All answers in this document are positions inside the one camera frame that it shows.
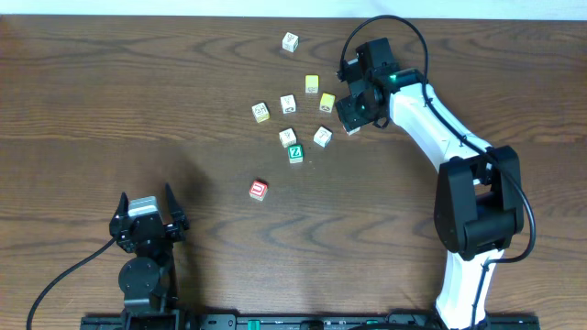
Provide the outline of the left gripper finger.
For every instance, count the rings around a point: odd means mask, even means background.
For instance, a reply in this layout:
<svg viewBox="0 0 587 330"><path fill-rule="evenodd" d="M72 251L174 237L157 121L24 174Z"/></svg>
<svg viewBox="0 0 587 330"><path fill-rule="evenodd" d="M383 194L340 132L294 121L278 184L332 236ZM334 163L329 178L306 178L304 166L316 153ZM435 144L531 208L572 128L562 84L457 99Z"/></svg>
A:
<svg viewBox="0 0 587 330"><path fill-rule="evenodd" d="M165 193L166 193L166 198L167 198L168 209L169 209L169 212L170 212L170 215L172 217L173 222L178 223L181 226L186 226L187 225L187 217L186 217L182 207L178 204L169 183L165 184Z"/></svg>
<svg viewBox="0 0 587 330"><path fill-rule="evenodd" d="M128 198L127 198L127 194L125 192L122 192L118 206L115 211L115 218L116 219L125 218L125 217L127 217L127 212L128 212Z"/></svg>

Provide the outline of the white block red side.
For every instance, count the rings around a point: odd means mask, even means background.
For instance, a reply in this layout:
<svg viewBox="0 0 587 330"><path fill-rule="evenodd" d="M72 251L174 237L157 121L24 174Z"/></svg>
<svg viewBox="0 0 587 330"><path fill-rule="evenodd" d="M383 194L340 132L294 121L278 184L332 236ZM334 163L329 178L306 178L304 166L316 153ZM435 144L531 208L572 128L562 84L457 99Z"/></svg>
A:
<svg viewBox="0 0 587 330"><path fill-rule="evenodd" d="M360 131L360 127L357 127L357 128L354 128L354 129L348 130L348 131L347 131L347 134L348 134L349 136L351 136L351 135L353 135L353 134L355 134L355 133L358 133L359 131Z"/></svg>

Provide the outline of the green Z letter block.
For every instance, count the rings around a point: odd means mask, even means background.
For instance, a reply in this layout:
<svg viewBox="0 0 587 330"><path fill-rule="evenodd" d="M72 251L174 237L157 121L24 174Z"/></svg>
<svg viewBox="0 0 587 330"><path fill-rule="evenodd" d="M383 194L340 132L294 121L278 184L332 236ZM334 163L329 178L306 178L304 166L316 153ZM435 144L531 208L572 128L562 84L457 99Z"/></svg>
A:
<svg viewBox="0 0 587 330"><path fill-rule="evenodd" d="M301 145L291 145L287 148L288 160L291 164L300 163L304 160L304 150Z"/></svg>

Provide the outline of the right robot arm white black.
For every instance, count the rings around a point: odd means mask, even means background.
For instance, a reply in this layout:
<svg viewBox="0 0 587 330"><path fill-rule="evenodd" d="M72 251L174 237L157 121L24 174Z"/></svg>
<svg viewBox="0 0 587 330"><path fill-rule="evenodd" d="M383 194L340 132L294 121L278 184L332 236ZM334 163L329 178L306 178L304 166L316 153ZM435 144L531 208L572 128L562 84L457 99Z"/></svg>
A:
<svg viewBox="0 0 587 330"><path fill-rule="evenodd" d="M338 117L352 132L378 120L394 123L420 147L437 171L434 225L447 261L435 302L440 329L479 329L494 324L485 300L497 265L514 235L533 218L521 187L519 158L494 148L466 128L436 96L426 73L379 60L343 61L338 78L349 96L337 101Z"/></svg>

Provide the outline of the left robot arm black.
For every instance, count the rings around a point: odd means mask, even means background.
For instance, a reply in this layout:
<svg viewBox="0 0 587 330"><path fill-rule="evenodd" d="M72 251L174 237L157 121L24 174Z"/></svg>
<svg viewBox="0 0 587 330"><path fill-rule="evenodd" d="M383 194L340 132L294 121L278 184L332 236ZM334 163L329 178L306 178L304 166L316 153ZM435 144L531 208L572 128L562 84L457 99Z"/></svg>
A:
<svg viewBox="0 0 587 330"><path fill-rule="evenodd" d="M128 322L170 315L178 301L173 246L185 240L190 223L170 185L165 186L165 195L169 224L163 222L154 196L130 201L124 193L109 224L116 244L135 256L118 275Z"/></svg>

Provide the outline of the yellow block with black mark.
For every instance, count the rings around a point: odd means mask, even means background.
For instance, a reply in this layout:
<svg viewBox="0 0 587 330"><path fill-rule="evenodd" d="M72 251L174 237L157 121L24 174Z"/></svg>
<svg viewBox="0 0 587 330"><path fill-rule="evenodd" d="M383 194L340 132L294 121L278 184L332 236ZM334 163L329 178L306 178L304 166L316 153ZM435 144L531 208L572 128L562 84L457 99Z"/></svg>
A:
<svg viewBox="0 0 587 330"><path fill-rule="evenodd" d="M323 93L319 103L319 110L326 113L333 111L336 96L330 93Z"/></svg>

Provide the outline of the yellow block upper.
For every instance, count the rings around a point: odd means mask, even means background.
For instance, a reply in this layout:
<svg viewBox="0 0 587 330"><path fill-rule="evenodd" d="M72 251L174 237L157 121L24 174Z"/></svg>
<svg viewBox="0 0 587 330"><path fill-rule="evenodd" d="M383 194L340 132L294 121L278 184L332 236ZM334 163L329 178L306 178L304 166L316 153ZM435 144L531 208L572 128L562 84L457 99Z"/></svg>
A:
<svg viewBox="0 0 587 330"><path fill-rule="evenodd" d="M305 92L307 94L317 94L319 90L319 76L306 75L305 76Z"/></svg>

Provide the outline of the red U letter block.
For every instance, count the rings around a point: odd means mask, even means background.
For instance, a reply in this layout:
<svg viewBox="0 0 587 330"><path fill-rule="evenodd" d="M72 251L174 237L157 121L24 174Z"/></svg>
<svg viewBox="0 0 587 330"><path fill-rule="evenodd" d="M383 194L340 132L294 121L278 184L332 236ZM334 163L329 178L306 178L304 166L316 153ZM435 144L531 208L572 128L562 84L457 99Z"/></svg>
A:
<svg viewBox="0 0 587 330"><path fill-rule="evenodd" d="M265 181L255 180L249 188L249 196L255 200L263 201L268 188L269 186Z"/></svg>

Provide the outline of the white block green side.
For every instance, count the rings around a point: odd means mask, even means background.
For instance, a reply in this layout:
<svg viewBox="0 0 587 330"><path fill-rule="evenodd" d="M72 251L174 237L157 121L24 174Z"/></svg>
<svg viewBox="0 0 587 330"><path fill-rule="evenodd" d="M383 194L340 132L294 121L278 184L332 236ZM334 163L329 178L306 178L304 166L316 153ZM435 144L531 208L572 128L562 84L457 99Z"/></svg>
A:
<svg viewBox="0 0 587 330"><path fill-rule="evenodd" d="M297 137L292 128L287 128L279 133L279 140L284 148L288 148L296 144Z"/></svg>

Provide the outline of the white block yellow side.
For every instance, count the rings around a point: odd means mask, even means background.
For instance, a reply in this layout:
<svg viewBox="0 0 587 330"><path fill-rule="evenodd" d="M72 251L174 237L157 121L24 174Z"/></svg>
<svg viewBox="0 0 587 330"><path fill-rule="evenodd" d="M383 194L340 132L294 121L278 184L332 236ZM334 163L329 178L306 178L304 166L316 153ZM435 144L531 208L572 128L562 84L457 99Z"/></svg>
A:
<svg viewBox="0 0 587 330"><path fill-rule="evenodd" d="M257 123L269 120L271 117L267 105L263 102L253 105L251 111Z"/></svg>

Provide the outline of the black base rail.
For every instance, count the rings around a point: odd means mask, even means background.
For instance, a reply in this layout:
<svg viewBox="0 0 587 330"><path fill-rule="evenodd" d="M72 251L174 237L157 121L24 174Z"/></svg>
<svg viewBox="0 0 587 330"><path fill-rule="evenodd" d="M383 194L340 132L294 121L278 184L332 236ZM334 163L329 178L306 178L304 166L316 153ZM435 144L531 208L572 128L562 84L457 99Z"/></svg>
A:
<svg viewBox="0 0 587 330"><path fill-rule="evenodd" d="M234 314L85 316L81 330L346 330L346 329L441 329L438 317L401 311L378 315L263 316Z"/></svg>

